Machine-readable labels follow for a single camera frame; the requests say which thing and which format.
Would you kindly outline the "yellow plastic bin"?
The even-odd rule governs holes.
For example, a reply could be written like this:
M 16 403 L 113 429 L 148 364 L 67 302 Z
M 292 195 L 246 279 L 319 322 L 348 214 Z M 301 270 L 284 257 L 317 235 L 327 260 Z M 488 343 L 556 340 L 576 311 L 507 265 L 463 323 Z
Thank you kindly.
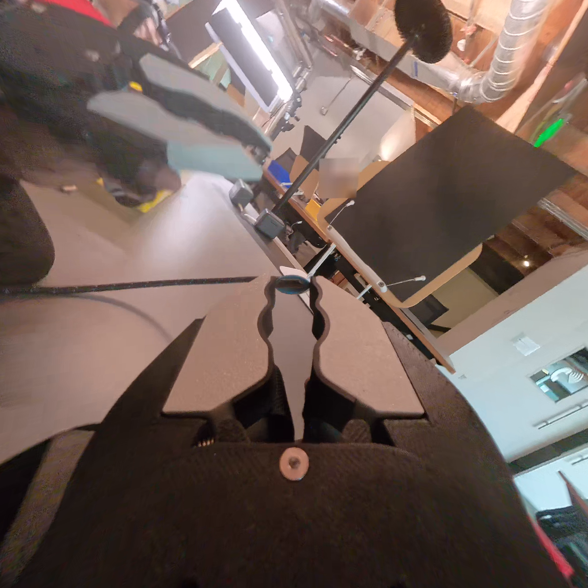
M 119 205 L 143 214 L 153 210 L 158 204 L 164 202 L 166 198 L 172 195 L 172 192 L 169 190 L 160 190 L 152 200 L 141 201 L 137 195 L 127 192 L 116 182 L 99 178 L 96 184 L 109 193 Z

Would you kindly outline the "wood-framed black board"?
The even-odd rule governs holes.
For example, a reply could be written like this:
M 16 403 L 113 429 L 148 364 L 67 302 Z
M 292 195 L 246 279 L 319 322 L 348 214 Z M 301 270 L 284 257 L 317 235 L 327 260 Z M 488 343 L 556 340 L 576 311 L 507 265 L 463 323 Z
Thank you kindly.
M 469 266 L 478 248 L 577 170 L 463 107 L 357 189 L 334 223 L 403 308 Z

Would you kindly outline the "black hdmi cable green plugs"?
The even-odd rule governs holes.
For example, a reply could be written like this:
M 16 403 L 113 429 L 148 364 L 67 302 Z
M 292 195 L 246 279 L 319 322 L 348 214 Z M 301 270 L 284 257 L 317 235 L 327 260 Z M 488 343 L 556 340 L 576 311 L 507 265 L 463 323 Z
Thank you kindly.
M 1 288 L 1 296 L 72 296 L 89 293 L 115 292 L 122 290 L 155 289 L 177 286 L 240 285 L 253 282 L 256 276 L 236 276 L 218 278 L 190 278 L 145 282 L 116 282 L 98 285 L 77 286 L 10 286 Z M 311 286 L 306 276 L 273 276 L 273 285 L 277 291 L 289 295 L 305 293 Z

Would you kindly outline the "rectangular metal duct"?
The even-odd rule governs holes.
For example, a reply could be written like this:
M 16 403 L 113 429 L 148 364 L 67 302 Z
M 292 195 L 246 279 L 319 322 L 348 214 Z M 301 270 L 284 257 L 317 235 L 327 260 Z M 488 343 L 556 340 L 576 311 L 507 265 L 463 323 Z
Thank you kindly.
M 361 48 L 389 61 L 403 40 L 394 21 L 394 1 L 312 1 L 313 18 L 328 14 L 339 21 Z M 465 66 L 452 53 L 440 63 L 425 63 L 415 55 L 406 55 L 398 69 L 407 76 L 440 91 L 451 93 L 457 87 Z

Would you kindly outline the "wooden desk black legs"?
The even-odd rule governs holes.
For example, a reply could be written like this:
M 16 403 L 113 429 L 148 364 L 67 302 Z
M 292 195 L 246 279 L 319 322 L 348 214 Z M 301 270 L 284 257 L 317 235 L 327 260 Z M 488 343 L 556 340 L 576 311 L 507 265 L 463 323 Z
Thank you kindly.
M 336 284 L 339 287 L 342 288 L 345 283 L 349 283 L 350 286 L 357 289 L 360 286 L 360 277 L 364 281 L 367 281 L 364 275 L 360 273 L 349 260 L 347 260 L 342 252 L 332 246 L 332 241 L 329 238 L 327 231 L 324 231 L 319 226 L 316 219 L 305 209 L 305 206 L 297 197 L 292 197 L 286 205 L 286 211 L 279 215 L 284 219 L 296 217 L 302 222 L 303 226 L 307 226 L 310 231 L 316 233 L 320 239 L 325 242 L 325 246 L 321 250 L 321 253 L 316 254 L 316 257 L 317 260 L 319 260 L 326 254 L 326 264 L 330 263 L 330 259 L 333 260 L 333 263 L 337 268 L 334 275 L 336 279 L 338 279 Z M 360 297 L 360 300 L 369 305 L 371 310 L 376 313 L 383 322 L 393 324 L 393 326 L 404 333 L 409 341 L 412 342 L 427 358 L 436 362 L 438 365 L 443 366 L 449 373 L 455 373 L 449 355 L 442 351 L 437 344 L 436 338 L 426 328 L 426 325 L 413 314 L 413 312 L 409 309 L 389 305 L 382 298 L 382 295 L 378 294 L 373 288 L 364 293 Z

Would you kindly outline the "black round cushion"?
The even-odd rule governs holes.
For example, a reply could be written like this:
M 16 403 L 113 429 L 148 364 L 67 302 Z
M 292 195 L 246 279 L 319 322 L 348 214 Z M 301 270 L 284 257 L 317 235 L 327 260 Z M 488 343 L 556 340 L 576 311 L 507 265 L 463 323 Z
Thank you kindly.
M 55 262 L 48 229 L 19 182 L 1 177 L 1 286 L 30 286 Z

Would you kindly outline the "green exit sign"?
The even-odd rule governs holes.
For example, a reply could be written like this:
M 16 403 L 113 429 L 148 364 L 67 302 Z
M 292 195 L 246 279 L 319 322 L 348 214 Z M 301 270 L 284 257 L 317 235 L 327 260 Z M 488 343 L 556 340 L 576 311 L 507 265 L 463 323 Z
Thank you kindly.
M 549 124 L 544 125 L 540 129 L 540 131 L 537 131 L 537 134 L 532 141 L 533 147 L 540 148 L 543 144 L 550 141 L 559 133 L 559 131 L 563 128 L 563 126 L 565 126 L 566 123 L 566 118 L 558 117 L 551 121 Z

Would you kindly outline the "silver spiral duct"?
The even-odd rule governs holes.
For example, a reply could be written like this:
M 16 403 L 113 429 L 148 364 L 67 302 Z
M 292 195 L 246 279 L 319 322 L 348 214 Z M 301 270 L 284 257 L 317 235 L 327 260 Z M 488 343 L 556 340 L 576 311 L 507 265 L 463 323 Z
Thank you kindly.
M 525 69 L 551 4 L 552 1 L 511 1 L 489 69 L 458 77 L 448 93 L 466 104 L 488 104 L 511 92 Z

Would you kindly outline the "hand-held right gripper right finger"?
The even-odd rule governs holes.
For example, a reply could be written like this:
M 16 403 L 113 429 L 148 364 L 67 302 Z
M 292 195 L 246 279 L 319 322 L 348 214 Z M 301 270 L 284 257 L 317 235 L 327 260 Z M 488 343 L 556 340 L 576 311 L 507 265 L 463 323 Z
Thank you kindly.
M 318 379 L 376 418 L 422 417 L 422 403 L 377 315 L 324 277 L 312 284 Z

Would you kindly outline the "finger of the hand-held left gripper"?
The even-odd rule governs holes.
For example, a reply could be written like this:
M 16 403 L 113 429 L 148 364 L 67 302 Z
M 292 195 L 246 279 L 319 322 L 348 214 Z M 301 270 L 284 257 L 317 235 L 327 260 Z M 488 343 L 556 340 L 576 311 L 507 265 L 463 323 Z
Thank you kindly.
M 190 68 L 146 54 L 137 62 L 143 92 L 169 113 L 207 128 L 217 136 L 234 139 L 262 152 L 271 151 L 270 139 L 226 92 Z
M 87 109 L 104 121 L 159 141 L 170 168 L 256 182 L 263 164 L 254 150 L 266 151 L 259 131 L 241 116 L 212 109 L 203 121 L 173 114 L 158 101 L 132 91 L 101 92 Z

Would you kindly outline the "red plastic bin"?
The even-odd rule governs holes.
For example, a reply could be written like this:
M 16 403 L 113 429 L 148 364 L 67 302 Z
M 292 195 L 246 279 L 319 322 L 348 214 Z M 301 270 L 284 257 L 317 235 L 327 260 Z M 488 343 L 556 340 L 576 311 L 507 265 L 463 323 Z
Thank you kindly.
M 566 487 L 570 504 L 538 511 L 534 523 L 540 540 L 565 581 L 571 587 L 580 587 L 583 568 L 573 550 L 573 539 L 578 534 L 587 533 L 586 503 L 569 478 L 562 471 L 557 473 Z

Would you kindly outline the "black pole with round disc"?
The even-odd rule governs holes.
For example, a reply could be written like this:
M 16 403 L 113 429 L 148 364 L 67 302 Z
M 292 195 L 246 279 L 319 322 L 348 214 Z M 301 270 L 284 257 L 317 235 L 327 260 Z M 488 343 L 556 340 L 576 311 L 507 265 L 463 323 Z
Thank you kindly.
M 452 24 L 449 12 L 442 1 L 396 1 L 394 5 L 394 21 L 403 40 L 401 47 L 395 52 L 392 59 L 384 66 L 378 76 L 371 81 L 368 89 L 365 90 L 355 106 L 343 118 L 342 122 L 335 128 L 301 173 L 298 174 L 279 203 L 271 210 L 262 210 L 258 215 L 253 227 L 265 238 L 275 239 L 279 236 L 285 228 L 285 223 L 280 214 L 286 208 L 286 204 L 311 172 L 315 170 L 319 161 L 341 138 L 344 131 L 355 120 L 371 97 L 378 92 L 393 70 L 398 67 L 402 59 L 408 53 L 412 53 L 422 62 L 438 63 L 449 53 L 453 41 Z

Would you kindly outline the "studio light panel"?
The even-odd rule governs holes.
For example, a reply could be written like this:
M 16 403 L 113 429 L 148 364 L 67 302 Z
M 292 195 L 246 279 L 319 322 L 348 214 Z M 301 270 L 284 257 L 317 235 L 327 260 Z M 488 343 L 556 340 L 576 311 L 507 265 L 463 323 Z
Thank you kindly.
M 290 76 L 238 1 L 220 1 L 205 28 L 263 111 L 270 113 L 292 98 Z

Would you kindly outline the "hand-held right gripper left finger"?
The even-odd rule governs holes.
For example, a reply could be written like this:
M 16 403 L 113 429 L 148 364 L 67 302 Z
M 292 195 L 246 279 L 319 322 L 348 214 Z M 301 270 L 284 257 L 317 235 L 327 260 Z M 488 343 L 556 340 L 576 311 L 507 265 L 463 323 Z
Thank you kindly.
M 275 276 L 261 275 L 205 316 L 164 404 L 166 416 L 210 415 L 262 386 L 275 367 Z

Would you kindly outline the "door window with phone sign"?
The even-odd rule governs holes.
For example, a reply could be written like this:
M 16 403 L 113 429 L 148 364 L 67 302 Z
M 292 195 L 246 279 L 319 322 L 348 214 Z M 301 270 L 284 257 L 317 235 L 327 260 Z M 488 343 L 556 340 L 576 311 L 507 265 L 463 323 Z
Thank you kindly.
M 530 380 L 549 399 L 562 401 L 587 389 L 587 348 L 541 368 Z

